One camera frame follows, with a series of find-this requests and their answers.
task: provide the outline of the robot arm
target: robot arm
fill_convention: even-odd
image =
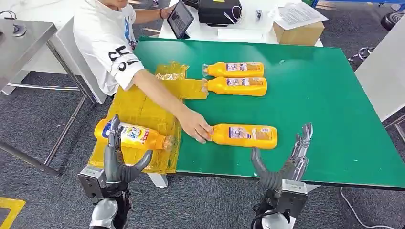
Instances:
[[[289,228],[290,216],[297,217],[308,198],[304,182],[300,182],[308,165],[307,149],[313,134],[312,124],[302,127],[296,135],[290,158],[279,171],[269,171],[260,158],[260,151],[252,149],[251,160],[260,183],[267,188],[261,203],[254,207],[256,217],[251,229]]]
[[[127,214],[132,208],[128,183],[139,176],[152,159],[152,150],[135,165],[127,166],[122,161],[120,120],[115,115],[111,120],[108,145],[104,149],[104,169],[87,165],[79,179],[87,196],[96,198],[90,229],[123,229]]]

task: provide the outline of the man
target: man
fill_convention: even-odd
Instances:
[[[173,8],[134,10],[128,0],[83,0],[74,18],[74,37],[104,93],[113,95],[119,86],[128,90],[136,85],[171,112],[188,135],[205,143],[211,140],[213,128],[174,97],[132,53],[136,44],[132,24],[168,18]]]

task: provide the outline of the tablet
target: tablet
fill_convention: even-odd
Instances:
[[[186,8],[182,0],[179,0],[179,3],[177,3],[173,9],[173,12],[167,18],[167,22],[169,23],[171,30],[173,30],[177,39],[188,38],[186,30],[193,20],[194,17]]]

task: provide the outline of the green tabletop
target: green tabletop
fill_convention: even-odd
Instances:
[[[278,144],[262,150],[271,170],[289,157],[295,133],[313,123],[303,180],[405,189],[405,165],[339,48],[236,42],[145,39],[135,54],[153,70],[175,60],[190,66],[187,77],[201,79],[202,65],[215,62],[262,62],[268,82],[264,97],[210,93],[188,100],[211,125],[271,125]],[[176,171],[255,177],[250,148],[197,143],[182,133]]]

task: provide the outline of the orange bottle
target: orange bottle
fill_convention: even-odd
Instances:
[[[94,129],[94,136],[106,144],[108,143],[109,129],[111,121],[102,119]],[[156,130],[151,130],[145,127],[132,125],[128,123],[120,123],[118,129],[123,126],[121,132],[121,146],[137,148],[137,149],[165,149],[170,151],[173,144],[173,137],[163,136]]]
[[[223,78],[213,80],[203,79],[203,91],[213,91],[217,94],[238,94],[264,96],[267,91],[265,78]]]
[[[217,124],[212,140],[220,145],[273,149],[277,145],[277,129],[267,125]]]
[[[263,77],[265,67],[260,62],[204,64],[204,74],[214,77]]]

